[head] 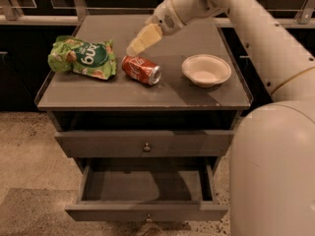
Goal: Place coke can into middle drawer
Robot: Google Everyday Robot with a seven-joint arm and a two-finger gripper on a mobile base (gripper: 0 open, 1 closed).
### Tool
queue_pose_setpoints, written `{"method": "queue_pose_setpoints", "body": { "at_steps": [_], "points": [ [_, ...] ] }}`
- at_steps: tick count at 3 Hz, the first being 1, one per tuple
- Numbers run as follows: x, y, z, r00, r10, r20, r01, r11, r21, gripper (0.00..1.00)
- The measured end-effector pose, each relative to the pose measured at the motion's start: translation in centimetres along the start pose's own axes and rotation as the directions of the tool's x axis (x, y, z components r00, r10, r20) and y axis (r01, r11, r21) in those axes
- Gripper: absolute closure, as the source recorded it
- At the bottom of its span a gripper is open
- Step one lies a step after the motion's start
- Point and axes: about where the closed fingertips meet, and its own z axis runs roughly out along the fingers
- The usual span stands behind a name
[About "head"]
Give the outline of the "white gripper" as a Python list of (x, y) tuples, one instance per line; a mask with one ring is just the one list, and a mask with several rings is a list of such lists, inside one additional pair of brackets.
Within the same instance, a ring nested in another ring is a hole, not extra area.
[(143, 52), (146, 47), (156, 44), (164, 35), (173, 35), (186, 25), (179, 18), (173, 0), (164, 0), (155, 9), (146, 20), (146, 26), (143, 27), (126, 48), (129, 56), (137, 56)]

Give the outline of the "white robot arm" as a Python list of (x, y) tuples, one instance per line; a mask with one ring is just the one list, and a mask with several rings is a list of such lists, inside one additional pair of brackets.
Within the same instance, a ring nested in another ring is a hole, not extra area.
[(193, 20), (226, 13), (272, 103), (238, 125), (230, 151), (231, 236), (315, 236), (315, 58), (256, 0), (164, 0), (128, 46), (143, 52)]

